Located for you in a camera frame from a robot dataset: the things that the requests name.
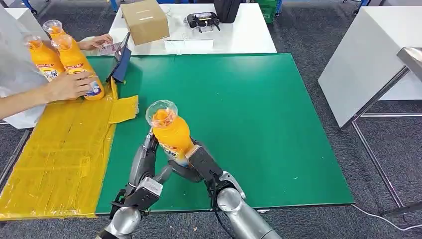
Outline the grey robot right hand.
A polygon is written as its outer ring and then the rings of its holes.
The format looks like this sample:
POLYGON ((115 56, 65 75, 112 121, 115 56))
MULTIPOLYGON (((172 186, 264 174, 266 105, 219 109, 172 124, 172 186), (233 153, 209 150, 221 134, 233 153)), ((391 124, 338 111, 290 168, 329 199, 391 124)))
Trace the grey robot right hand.
POLYGON ((172 167, 173 172, 178 174, 179 176, 194 182, 194 183, 200 183, 203 181, 202 175, 196 170, 196 166, 199 166, 200 160, 204 159, 205 156, 205 150, 202 147, 201 144, 198 144, 198 141, 193 139, 191 137, 191 141, 194 144, 194 146, 199 147, 193 155, 189 159, 193 159, 193 166, 184 167, 179 165, 175 160, 169 158, 168 164, 172 167))

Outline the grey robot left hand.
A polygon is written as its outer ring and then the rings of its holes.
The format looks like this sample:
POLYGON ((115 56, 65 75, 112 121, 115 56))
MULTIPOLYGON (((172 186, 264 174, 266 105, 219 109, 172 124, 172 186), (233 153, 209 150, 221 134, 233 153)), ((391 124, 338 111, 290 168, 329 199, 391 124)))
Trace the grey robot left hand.
POLYGON ((169 180, 173 168, 166 165, 156 175, 156 153, 159 142, 152 132, 152 128, 145 137, 144 143, 139 146, 132 162, 131 172, 128 180, 128 187, 136 188, 145 177, 150 177, 160 184, 169 180))

